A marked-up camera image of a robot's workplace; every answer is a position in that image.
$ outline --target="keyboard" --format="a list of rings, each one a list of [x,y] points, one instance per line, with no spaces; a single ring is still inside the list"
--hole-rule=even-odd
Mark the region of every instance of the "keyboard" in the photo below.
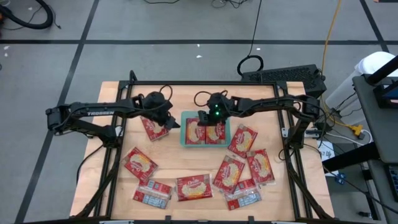
[[[242,82],[303,82],[307,95],[318,98],[326,86],[319,75],[316,65],[302,65],[296,67],[278,68],[258,72],[246,72],[242,75]]]
[[[396,202],[398,202],[398,164],[386,164],[385,168],[392,195]]]

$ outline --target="wooden table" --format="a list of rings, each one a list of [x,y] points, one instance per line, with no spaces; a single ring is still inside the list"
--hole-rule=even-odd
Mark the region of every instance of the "wooden table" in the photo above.
[[[142,93],[144,95],[158,91],[161,86],[137,85],[133,86],[132,96]],[[228,96],[247,97],[252,99],[274,97],[271,86],[183,86],[174,85],[171,99],[174,107],[170,110],[178,123],[181,123],[181,112],[197,111],[200,108],[193,103],[193,96],[201,90],[210,93],[228,90]],[[99,93],[98,102],[113,102],[118,91],[118,82],[103,82]],[[304,94],[302,83],[288,83],[288,91],[291,95]],[[168,88],[163,93],[167,98]],[[208,95],[200,95],[198,103],[202,104],[208,99]],[[98,125],[111,123],[111,116],[95,117],[93,122]],[[277,112],[270,111],[256,113],[247,118],[231,118],[231,132],[235,132],[238,124],[243,123],[258,131],[253,149],[267,149],[276,184],[263,187],[263,201],[229,211],[222,195],[213,189],[213,198],[204,198],[185,202],[177,202],[173,195],[166,210],[151,207],[132,199],[138,185],[138,179],[134,177],[124,166],[120,167],[112,219],[129,220],[164,220],[166,215],[171,215],[173,220],[248,220],[248,216],[254,216],[261,220],[294,220],[293,206],[290,197],[288,174],[284,161],[278,158],[278,152],[282,149],[282,138],[277,119]],[[306,139],[306,144],[317,147],[316,140]],[[95,150],[101,141],[98,138],[89,139],[85,156]],[[173,129],[167,137],[150,142],[139,118],[129,119],[123,144],[122,156],[134,146],[149,156],[159,165],[152,178],[158,182],[175,186],[177,177],[208,174],[215,176],[221,161],[226,154],[225,148],[184,148],[180,145],[180,130]],[[103,166],[105,150],[96,153],[88,159],[80,172],[79,183],[76,188],[75,198],[71,209],[71,215],[78,213],[90,200],[98,188],[100,173]],[[319,153],[305,146],[301,149],[303,169],[305,172],[307,187],[317,202],[324,210],[333,216],[333,209],[323,173]],[[251,178],[249,167],[246,166],[240,180]],[[305,217],[301,191],[296,187],[300,205],[300,214]],[[108,193],[104,193],[101,214],[104,214]]]

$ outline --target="white cable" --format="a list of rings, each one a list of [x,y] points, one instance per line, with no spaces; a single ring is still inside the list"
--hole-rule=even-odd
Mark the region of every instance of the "white cable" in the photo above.
[[[342,138],[342,139],[345,139],[345,140],[349,140],[349,141],[351,141],[351,142],[353,142],[353,143],[356,143],[356,144],[359,144],[360,146],[363,146],[362,143],[359,143],[359,142],[357,142],[357,141],[354,141],[354,140],[352,140],[352,139],[350,139],[350,138],[347,138],[347,137],[345,137],[345,136],[338,136],[338,135],[330,134],[330,133],[326,133],[326,134],[327,134],[327,135],[330,135],[330,136],[333,136],[333,137],[336,137],[336,138]]]
[[[372,137],[372,134],[371,134],[371,132],[370,132],[370,131],[368,131],[368,130],[365,130],[365,129],[362,129],[362,131],[361,131],[361,132],[362,132],[362,133],[364,133],[364,132],[368,133],[368,134],[369,134],[369,137],[370,137],[369,143],[373,142],[373,137]]]

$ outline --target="yellow connector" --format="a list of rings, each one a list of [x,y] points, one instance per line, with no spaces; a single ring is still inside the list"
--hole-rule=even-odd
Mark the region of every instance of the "yellow connector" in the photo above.
[[[351,130],[353,130],[353,132],[354,132],[355,136],[357,136],[357,137],[358,137],[358,136],[361,134],[361,131],[362,131],[363,125],[362,125],[362,124],[360,124],[360,125],[358,125],[358,126],[351,126],[351,127],[349,127],[349,128],[351,128]]]

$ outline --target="red food wrapper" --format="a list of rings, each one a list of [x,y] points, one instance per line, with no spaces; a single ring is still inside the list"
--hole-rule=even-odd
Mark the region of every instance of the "red food wrapper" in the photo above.
[[[150,190],[152,192],[155,192],[157,194],[163,194],[163,195],[171,195],[172,194],[172,188],[168,185],[156,182],[154,180],[146,180],[146,181],[141,181],[139,182],[139,186]]]
[[[136,147],[122,160],[122,164],[143,182],[157,169],[157,164]]]
[[[225,144],[225,124],[206,127],[206,144]]]
[[[167,202],[170,200],[172,188],[153,180],[147,181],[144,185],[141,184],[140,182],[132,199],[147,205],[152,205],[153,207],[166,209]]]
[[[256,137],[257,132],[255,130],[240,124],[228,149],[240,157],[246,158],[246,152],[250,150]]]
[[[210,174],[177,178],[178,201],[212,197],[210,182]]]
[[[233,194],[242,174],[244,162],[225,156],[213,184],[224,192]]]
[[[160,127],[156,122],[142,116],[140,118],[150,141],[155,141],[169,133],[169,130],[165,129],[163,126]]]
[[[265,149],[247,152],[250,173],[257,184],[275,181],[271,164]]]
[[[240,181],[234,194],[225,194],[228,209],[234,210],[262,200],[260,190],[253,179]]]
[[[206,127],[198,126],[199,118],[187,118],[187,130],[185,131],[186,144],[205,144]]]

